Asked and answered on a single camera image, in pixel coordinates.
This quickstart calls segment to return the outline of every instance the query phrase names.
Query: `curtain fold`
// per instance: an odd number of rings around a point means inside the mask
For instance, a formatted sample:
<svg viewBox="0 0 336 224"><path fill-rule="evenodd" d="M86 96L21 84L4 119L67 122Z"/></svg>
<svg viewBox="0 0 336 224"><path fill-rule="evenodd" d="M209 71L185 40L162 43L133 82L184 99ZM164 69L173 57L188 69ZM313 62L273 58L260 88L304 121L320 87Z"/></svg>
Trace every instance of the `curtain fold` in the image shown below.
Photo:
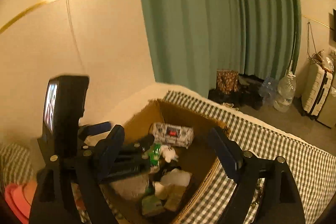
<svg viewBox="0 0 336 224"><path fill-rule="evenodd" d="M158 82L207 96L216 70L280 78L300 41L299 0L142 0Z"/></svg>

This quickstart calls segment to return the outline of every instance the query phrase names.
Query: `plastic water bottle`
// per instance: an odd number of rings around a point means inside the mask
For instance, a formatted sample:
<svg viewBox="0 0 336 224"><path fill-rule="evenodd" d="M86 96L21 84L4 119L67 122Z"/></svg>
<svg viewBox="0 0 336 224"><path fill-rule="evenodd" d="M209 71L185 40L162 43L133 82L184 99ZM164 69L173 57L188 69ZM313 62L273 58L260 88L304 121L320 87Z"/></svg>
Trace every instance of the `plastic water bottle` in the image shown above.
<svg viewBox="0 0 336 224"><path fill-rule="evenodd" d="M295 75L291 71L289 71L279 81L278 92L276 94L273 107L280 112L286 112L293 102L295 90Z"/></svg>

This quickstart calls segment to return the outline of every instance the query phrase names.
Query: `checkered bedding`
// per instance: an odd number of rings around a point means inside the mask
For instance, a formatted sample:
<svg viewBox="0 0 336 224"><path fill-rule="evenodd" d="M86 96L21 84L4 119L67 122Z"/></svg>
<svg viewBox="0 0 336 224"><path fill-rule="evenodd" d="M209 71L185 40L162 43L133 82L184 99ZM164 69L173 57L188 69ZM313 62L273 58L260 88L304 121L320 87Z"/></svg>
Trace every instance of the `checkered bedding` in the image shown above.
<svg viewBox="0 0 336 224"><path fill-rule="evenodd" d="M283 156L296 181L307 224L314 223L336 192L336 157L331 154L181 92L169 91L164 100L225 122L232 131L230 139L236 141L242 150L255 151L260 158L270 160ZM235 183L226 177L219 164L206 187L180 223L217 222L230 200ZM244 223L254 220L257 208L250 207Z"/></svg>

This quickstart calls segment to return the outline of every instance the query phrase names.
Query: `cardboard box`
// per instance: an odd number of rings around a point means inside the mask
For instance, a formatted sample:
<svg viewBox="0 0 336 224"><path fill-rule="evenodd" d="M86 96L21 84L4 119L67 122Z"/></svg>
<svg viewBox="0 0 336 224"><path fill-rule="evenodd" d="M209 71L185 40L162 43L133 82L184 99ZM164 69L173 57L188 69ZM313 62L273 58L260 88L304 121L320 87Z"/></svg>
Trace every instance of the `cardboard box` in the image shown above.
<svg viewBox="0 0 336 224"><path fill-rule="evenodd" d="M207 145L204 135L212 127L219 124L213 119L203 117L183 107L162 100L153 100L124 125L125 142L131 143L147 135L154 122L165 122L194 128L194 140L191 146L188 149L176 148L176 152L179 155L178 164L184 171L193 174L190 182L192 185L189 184L184 193L179 210L176 212L166 211L154 218L144 218L138 203L124 200L108 186L106 186L105 192L107 192L110 201L130 223L179 223L179 219L206 187L218 165L215 152Z"/></svg>

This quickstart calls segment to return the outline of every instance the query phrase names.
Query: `bed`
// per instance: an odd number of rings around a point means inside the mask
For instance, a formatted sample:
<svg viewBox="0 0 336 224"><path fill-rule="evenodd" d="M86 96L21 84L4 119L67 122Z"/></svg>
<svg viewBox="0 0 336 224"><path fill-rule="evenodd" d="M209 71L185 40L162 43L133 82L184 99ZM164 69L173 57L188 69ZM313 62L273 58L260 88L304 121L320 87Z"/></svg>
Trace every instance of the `bed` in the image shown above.
<svg viewBox="0 0 336 224"><path fill-rule="evenodd" d="M185 87L166 84L150 85L111 109L101 121L123 124L155 98L188 108L207 117L226 122L230 138L243 150L253 150L259 157L274 159L282 155L288 162L301 196L307 224L314 223L336 192L336 157L292 134L276 129L254 117L212 102ZM100 138L91 138L90 145ZM9 181L8 174L1 177ZM228 203L235 184L228 179L217 160L209 183L190 201L190 206L176 219L179 223L216 223ZM251 223L258 205L251 206L244 223Z"/></svg>

